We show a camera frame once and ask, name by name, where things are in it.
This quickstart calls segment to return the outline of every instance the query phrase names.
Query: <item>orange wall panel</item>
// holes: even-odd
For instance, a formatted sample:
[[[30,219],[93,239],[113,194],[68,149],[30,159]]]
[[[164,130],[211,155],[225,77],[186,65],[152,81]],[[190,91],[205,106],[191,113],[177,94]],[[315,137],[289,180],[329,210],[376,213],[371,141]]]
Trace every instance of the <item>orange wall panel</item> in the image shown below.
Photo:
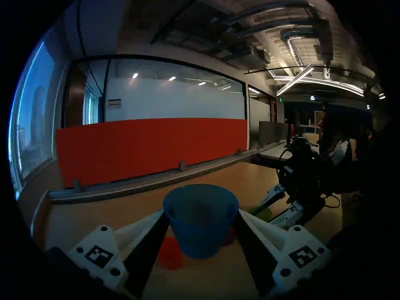
[[[158,173],[232,155],[247,147],[244,119],[157,118],[58,129],[58,163],[66,187]]]

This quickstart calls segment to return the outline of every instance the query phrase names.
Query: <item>wooden table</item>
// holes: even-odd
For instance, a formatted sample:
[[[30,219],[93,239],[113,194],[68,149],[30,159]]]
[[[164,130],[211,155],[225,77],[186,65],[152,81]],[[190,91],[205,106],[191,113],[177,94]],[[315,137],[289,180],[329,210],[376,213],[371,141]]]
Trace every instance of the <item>wooden table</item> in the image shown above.
[[[180,186],[211,184],[234,193],[240,208],[248,210],[264,199],[278,183],[275,169],[239,162],[218,171],[171,186],[116,199],[54,205],[46,225],[46,244],[68,251],[87,234],[105,224],[117,230],[160,209],[166,194]],[[288,205],[282,199],[271,206],[275,216]],[[323,242],[340,230],[341,212],[324,208],[306,226]],[[157,262],[143,294],[144,299],[258,299],[249,267],[239,243],[222,248],[206,260],[184,258],[180,270],[166,270]]]

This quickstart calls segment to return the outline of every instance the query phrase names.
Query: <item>exposed pipe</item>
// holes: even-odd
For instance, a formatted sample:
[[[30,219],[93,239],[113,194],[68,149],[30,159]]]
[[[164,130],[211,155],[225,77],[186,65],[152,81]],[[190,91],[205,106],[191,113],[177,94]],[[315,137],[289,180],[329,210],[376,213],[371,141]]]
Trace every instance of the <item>exposed pipe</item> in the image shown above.
[[[290,31],[290,32],[284,32],[281,35],[281,39],[283,42],[287,44],[287,47],[290,50],[290,54],[293,57],[296,65],[300,68],[300,70],[303,70],[303,60],[300,57],[300,54],[298,50],[296,49],[295,45],[293,44],[293,40],[299,40],[299,39],[316,39],[317,35],[314,32],[309,32],[309,31]]]
[[[331,69],[329,69],[328,65],[323,68],[322,75],[323,75],[323,78],[325,78],[326,80],[330,80],[331,79]]]
[[[230,17],[229,19],[223,21],[223,24],[225,25],[232,25],[244,18],[248,17],[253,17],[259,14],[264,14],[264,13],[269,13],[273,11],[277,11],[280,9],[285,9],[285,8],[304,8],[304,9],[309,9],[312,13],[313,16],[318,16],[317,10],[311,6],[307,1],[284,1],[284,2],[276,2],[276,3],[268,3],[260,6],[254,6],[249,9],[246,9],[233,17]]]
[[[242,30],[238,32],[237,35],[241,37],[248,37],[255,33],[271,30],[274,28],[281,28],[282,26],[313,26],[316,24],[322,24],[324,22],[325,20],[319,18],[293,18],[274,20]]]
[[[286,41],[287,46],[289,47],[289,50],[290,50],[290,54],[293,57],[296,65],[299,67],[300,71],[304,70],[304,68],[302,67],[304,65],[303,64],[303,60],[300,57],[300,54],[297,51],[296,47],[293,45],[292,41],[293,40],[299,40],[299,39],[302,39],[302,38],[303,38],[302,36],[291,37],[291,38],[287,39],[287,41]]]

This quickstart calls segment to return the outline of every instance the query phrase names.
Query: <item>curved light fixture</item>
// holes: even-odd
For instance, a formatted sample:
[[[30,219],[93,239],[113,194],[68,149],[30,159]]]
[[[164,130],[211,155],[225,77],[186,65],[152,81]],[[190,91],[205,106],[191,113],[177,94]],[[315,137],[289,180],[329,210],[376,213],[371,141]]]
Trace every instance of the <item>curved light fixture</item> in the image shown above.
[[[290,83],[291,81],[294,80],[294,78],[295,77],[293,77],[293,76],[275,76],[273,79],[275,79],[277,81],[289,81],[289,83]],[[361,88],[359,88],[358,86],[352,85],[352,84],[348,84],[348,83],[342,83],[342,82],[333,81],[333,80],[317,79],[317,78],[311,78],[311,77],[302,77],[299,80],[297,80],[297,82],[330,86],[330,87],[345,90],[345,91],[354,93],[356,95],[359,95],[361,97],[364,97],[364,93]]]
[[[284,92],[286,92],[288,89],[290,89],[292,86],[294,86],[297,82],[299,82],[302,78],[307,76],[307,74],[311,73],[314,70],[313,66],[309,64],[306,66],[299,74],[297,74],[295,77],[293,77],[288,83],[286,83],[280,90],[276,92],[277,96],[282,95]]]

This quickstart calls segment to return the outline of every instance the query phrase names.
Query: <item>ceiling duct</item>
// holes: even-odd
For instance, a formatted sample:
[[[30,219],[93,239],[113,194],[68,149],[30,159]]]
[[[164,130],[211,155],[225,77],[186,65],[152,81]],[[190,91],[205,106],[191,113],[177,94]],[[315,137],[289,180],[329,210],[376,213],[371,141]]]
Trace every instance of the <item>ceiling duct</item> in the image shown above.
[[[314,26],[318,23],[322,23],[322,21],[324,21],[324,20],[322,20],[320,18],[301,18],[301,17],[289,18],[289,19],[279,19],[279,20],[274,20],[274,21],[258,24],[251,28],[242,30],[242,31],[238,32],[237,34],[240,37],[248,37],[248,36],[254,35],[259,32],[282,28],[283,26]]]
[[[282,31],[281,32],[281,37],[280,39],[285,42],[287,44],[287,47],[289,48],[290,54],[293,57],[296,65],[299,66],[300,70],[303,70],[304,63],[302,61],[302,58],[300,57],[296,47],[293,45],[293,40],[296,39],[316,39],[317,35],[314,32],[310,32],[310,31],[289,31],[289,32],[285,32]]]
[[[318,12],[315,7],[311,6],[307,1],[280,1],[275,3],[267,3],[260,6],[253,6],[238,14],[231,16],[222,23],[224,25],[232,25],[239,22],[242,19],[253,17],[259,14],[267,14],[277,10],[283,10],[285,8],[301,8],[308,9],[310,14],[314,17],[318,17]]]

